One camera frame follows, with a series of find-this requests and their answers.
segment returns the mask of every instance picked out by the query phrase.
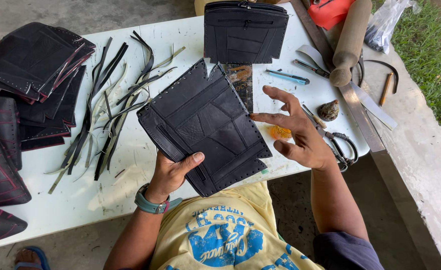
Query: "small brown stone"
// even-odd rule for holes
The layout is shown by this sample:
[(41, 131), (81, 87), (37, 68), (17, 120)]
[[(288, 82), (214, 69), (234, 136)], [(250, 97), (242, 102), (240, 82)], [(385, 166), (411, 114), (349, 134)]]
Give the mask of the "small brown stone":
[(320, 105), (317, 108), (317, 114), (319, 115), (320, 119), (324, 121), (329, 122), (335, 120), (339, 114), (339, 101), (335, 99), (329, 103)]

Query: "wristwatch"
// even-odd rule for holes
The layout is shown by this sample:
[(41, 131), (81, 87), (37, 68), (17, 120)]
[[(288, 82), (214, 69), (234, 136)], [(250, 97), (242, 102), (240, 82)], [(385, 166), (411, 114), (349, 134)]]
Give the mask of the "wristwatch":
[(144, 197), (146, 193), (147, 187), (149, 187), (149, 183), (146, 183), (142, 187), (139, 188), (137, 194), (135, 195), (135, 204), (140, 208), (140, 210), (151, 213), (151, 214), (163, 214), (167, 212), (169, 209), (172, 209), (179, 205), (182, 202), (182, 198), (177, 198), (170, 202), (171, 196), (167, 197), (161, 204), (152, 203)]

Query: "blue utility knife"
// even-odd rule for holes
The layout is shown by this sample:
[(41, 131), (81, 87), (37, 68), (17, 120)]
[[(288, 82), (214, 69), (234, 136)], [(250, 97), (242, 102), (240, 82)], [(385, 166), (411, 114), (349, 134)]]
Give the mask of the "blue utility knife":
[(281, 72), (281, 71), (282, 71), (282, 69), (279, 69), (279, 70), (266, 69), (265, 70), (265, 72), (269, 73), (270, 75), (272, 75), (274, 77), (279, 77), (281, 79), (287, 79), (287, 80), (296, 82), (301, 85), (308, 85), (310, 83), (308, 78), (292, 75), (292, 74)]

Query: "stack of rubber pieces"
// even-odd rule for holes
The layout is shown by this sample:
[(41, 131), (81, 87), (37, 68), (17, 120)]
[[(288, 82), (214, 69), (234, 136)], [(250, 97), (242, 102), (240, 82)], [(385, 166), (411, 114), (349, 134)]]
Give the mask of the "stack of rubber pieces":
[(0, 41), (0, 96), (18, 109), (22, 151), (64, 144), (76, 126), (74, 110), (96, 46), (60, 27), (32, 22)]

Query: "fingernail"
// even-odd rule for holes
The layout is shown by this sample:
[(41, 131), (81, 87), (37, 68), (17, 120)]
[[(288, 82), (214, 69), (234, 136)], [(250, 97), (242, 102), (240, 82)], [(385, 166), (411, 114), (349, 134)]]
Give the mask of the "fingernail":
[(204, 158), (204, 153), (202, 152), (197, 152), (193, 155), (193, 161), (195, 161), (196, 163), (201, 161), (203, 158)]

